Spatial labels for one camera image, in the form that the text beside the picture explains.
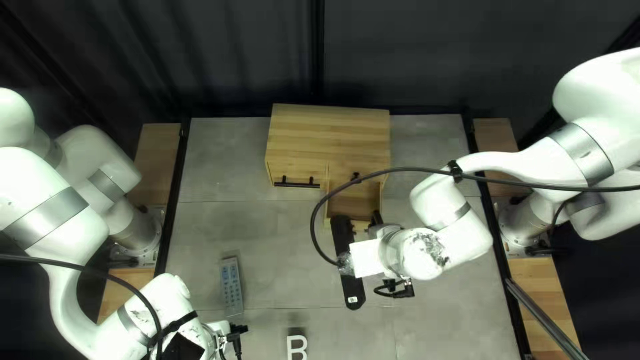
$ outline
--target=drawer handle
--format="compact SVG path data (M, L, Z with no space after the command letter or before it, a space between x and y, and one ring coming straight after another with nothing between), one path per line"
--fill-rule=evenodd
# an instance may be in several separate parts
M273 186L282 186L284 188L312 188L312 189L320 189L320 184L314 184L314 177L310 176L309 177L309 184L305 184L305 183L288 183L287 182L287 176L283 175L282 176L282 181L278 182L274 182Z

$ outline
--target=wooden drawer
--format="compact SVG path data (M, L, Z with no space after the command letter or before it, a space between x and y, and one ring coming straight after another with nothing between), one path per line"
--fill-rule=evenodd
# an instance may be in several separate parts
M331 182L332 188L339 185ZM354 230L367 229L373 211L382 211L382 187L383 184L378 181L365 181L334 195L324 207L325 225L329 226L331 217L335 215L347 215L351 218Z
M318 189L326 188L327 175L327 163L326 161L267 161L267 171L269 172L269 180L273 186L282 186L283 176L285 176L285 182L289 184L304 184L309 185L310 178L313 178L313 184L318 185Z

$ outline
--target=wooden box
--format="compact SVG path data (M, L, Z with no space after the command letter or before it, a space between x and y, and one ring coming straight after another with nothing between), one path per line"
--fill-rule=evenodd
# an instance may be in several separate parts
M274 104L264 158L273 186L312 183L321 191L390 167L389 111ZM349 215L365 227L380 199L386 176L354 185L325 207L326 221Z

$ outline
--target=gray tabletop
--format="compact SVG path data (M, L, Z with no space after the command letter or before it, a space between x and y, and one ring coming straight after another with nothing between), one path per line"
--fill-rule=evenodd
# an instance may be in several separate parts
M315 252L308 220L318 190L274 188L264 153L269 118L193 119L166 271L181 276L202 321L225 319L220 261L239 259L245 359L286 359L285 338L303 330L316 359L518 359L493 252L429 282L416 297L388 299L365 279L367 302L344 306L339 274ZM468 153L458 115L391 116L392 166L440 168ZM382 216L422 226L408 202L423 174L391 174ZM460 188L483 214L475 183ZM333 254L329 229L319 242Z

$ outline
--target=black cable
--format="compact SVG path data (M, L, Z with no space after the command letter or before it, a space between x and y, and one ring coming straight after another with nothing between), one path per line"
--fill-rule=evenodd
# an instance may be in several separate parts
M554 214L554 218L551 220L551 227L549 228L549 245L551 245L551 237L554 235L554 229L556 228L556 222L558 221L558 217L560 216L560 212L562 211L562 209L564 209L564 206L566 205L566 202L568 200L565 200L562 202L562 204L560 204L560 206L558 207L558 210L556 210L556 213Z
M402 284L403 282L404 282L404 280L398 280L393 284L393 286L398 286L398 285ZM384 297L395 298L396 296L393 293L383 293L382 291L380 291L382 289L387 289L388 290L389 287L391 287L391 284L383 284L383 285L380 285L380 286L377 286L377 287L373 288L373 292L378 294L378 295L382 295Z
M368 180L368 179L371 179L373 177L377 177L377 176L380 176L380 175L389 174L389 173L392 173L392 172L404 172L404 171L428 172L428 173L431 173L431 174L441 174L441 175L447 175L447 176L454 176L454 174L452 174L451 171L441 170L441 169L437 169L437 168L428 168L428 167L395 167L395 168L388 168L388 169L385 169L385 170L372 172L371 174L367 174L367 175L364 175L362 177L358 177L358 178L353 179L353 180L349 181L348 183L344 183L344 184L338 186L337 188L331 190L330 192L328 192L322 199L320 199L320 201L314 207L313 212L311 212L311 221L310 221L310 224L309 224L310 232L311 232L311 242L314 244L314 247L316 248L317 253L327 263L329 263L329 264L331 264L333 266L340 267L340 264L338 264L338 262L336 260L333 260L332 258L329 258L322 251L322 249L320 249L320 245L318 245L318 242L317 242L317 238L316 238L316 216L318 214L318 211L320 211L320 208L322 207L322 205L327 200L331 199L331 197L333 197L335 194L343 191L344 189L350 187L351 185L360 184L362 181L365 181L365 180ZM475 181L480 181L480 182L484 182L484 183L505 184L505 185L513 185L513 186L523 186L523 187L526 187L526 188L537 188L537 189L546 189L546 190L560 190L560 191L567 191L567 192L630 192L630 191L634 191L634 190L640 190L640 184L639 185L632 185L632 186L589 188L589 187L586 187L586 186L566 186L566 185L554 185L554 184L526 183L524 181L514 181L514 180L488 179L487 177L484 177L484 176L475 176L475 175L469 175L469 174L456 174L456 176L460 176L463 179L475 180Z
M122 280L119 277L115 277L115 276L113 276L113 275L111 275L109 273L101 272L100 270L89 268L87 266L82 266L82 265L73 264L73 263L67 263L67 262L58 261L58 260L51 260L51 259L44 259L44 258L32 258L31 256L0 254L0 260L14 261L14 262L17 262L17 263L33 263L33 264L46 264L46 265L53 265L53 266L61 266L63 268L70 268L70 269L74 269L74 270L79 270L79 271L82 271L82 272L84 272L86 274L90 274L92 276L100 277L102 279L111 280L111 281L113 281L113 282L115 282L115 283L117 283L119 285L122 285L125 288L127 288L135 296L137 296L140 299L140 301L142 301L142 303L147 307L147 309L151 313L151 317L154 319L154 324L156 325L156 333L157 334L161 334L162 333L162 326L160 325L160 318L158 318L156 310L151 305L149 300L147 300L147 298L140 292L140 290L136 289L133 285L129 284L128 282ZM156 359L157 360L161 360L162 359L162 337L158 337L157 345L158 345L158 351L156 353Z

